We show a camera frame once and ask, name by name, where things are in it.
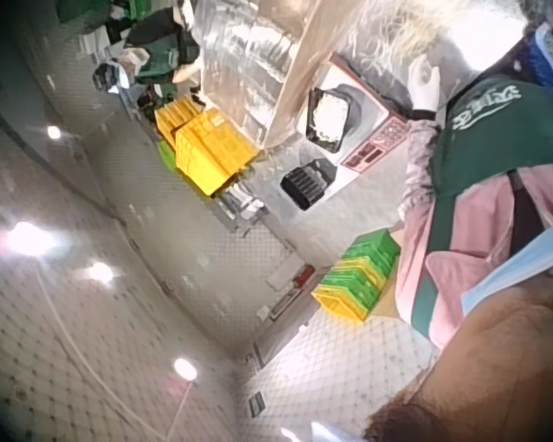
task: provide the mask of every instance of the black wristband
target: black wristband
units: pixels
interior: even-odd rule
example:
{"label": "black wristband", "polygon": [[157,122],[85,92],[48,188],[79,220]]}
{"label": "black wristband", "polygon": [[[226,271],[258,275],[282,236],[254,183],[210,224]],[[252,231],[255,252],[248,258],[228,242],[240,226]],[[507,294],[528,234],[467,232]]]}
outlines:
{"label": "black wristband", "polygon": [[411,119],[414,121],[429,120],[436,121],[436,112],[432,110],[412,110]]}

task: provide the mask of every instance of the pink shirt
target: pink shirt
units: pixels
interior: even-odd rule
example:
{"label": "pink shirt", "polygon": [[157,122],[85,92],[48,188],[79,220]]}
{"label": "pink shirt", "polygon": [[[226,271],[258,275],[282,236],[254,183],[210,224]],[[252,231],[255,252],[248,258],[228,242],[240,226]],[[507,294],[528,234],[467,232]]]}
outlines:
{"label": "pink shirt", "polygon": [[[509,258],[514,199],[506,175],[467,189],[456,201],[450,250],[426,256],[434,208],[429,162],[439,132],[435,122],[410,122],[406,191],[400,207],[406,226],[395,296],[400,316],[409,323],[426,266],[439,289],[429,337],[442,349],[463,321],[461,296]],[[519,175],[545,227],[551,227],[553,165],[519,169]]]}

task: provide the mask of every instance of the pink sleeve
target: pink sleeve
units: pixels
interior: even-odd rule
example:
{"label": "pink sleeve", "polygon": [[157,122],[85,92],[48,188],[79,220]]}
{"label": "pink sleeve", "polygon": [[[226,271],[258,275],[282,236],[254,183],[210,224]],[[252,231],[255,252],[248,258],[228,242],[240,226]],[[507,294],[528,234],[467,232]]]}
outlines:
{"label": "pink sleeve", "polygon": [[426,258],[431,219],[429,214],[432,207],[432,204],[420,204],[406,214],[404,244],[399,257],[395,286],[395,304],[400,317],[407,323],[412,320],[418,281]]}
{"label": "pink sleeve", "polygon": [[406,188],[399,206],[399,214],[404,221],[414,207],[432,203],[430,160],[440,133],[440,126],[436,122],[421,120],[412,121],[409,125]]}

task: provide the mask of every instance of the yellow plastic crate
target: yellow plastic crate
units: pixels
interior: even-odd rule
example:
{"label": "yellow plastic crate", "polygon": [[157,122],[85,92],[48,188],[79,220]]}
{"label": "yellow plastic crate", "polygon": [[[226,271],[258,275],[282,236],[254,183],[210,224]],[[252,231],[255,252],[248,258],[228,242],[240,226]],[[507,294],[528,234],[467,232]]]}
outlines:
{"label": "yellow plastic crate", "polygon": [[360,322],[369,316],[370,311],[354,302],[342,288],[318,285],[312,295],[323,308],[336,316]]}
{"label": "yellow plastic crate", "polygon": [[379,269],[372,265],[369,258],[355,258],[351,260],[338,261],[334,267],[336,269],[360,269],[379,289],[383,289],[387,283],[388,278],[384,277]]}
{"label": "yellow plastic crate", "polygon": [[256,156],[254,148],[219,113],[208,110],[175,134],[176,167],[211,195]]}
{"label": "yellow plastic crate", "polygon": [[156,125],[166,141],[176,150],[176,131],[200,114],[194,102],[189,97],[184,97],[156,110]]}

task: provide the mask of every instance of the hand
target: hand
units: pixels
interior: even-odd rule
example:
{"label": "hand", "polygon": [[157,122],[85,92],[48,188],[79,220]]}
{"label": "hand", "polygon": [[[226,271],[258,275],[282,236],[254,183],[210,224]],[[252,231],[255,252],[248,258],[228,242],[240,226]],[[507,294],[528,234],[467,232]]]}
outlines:
{"label": "hand", "polygon": [[441,71],[438,66],[432,69],[428,82],[424,81],[424,63],[426,54],[420,55],[409,66],[407,90],[414,105],[414,111],[433,111],[439,109],[441,100]]}

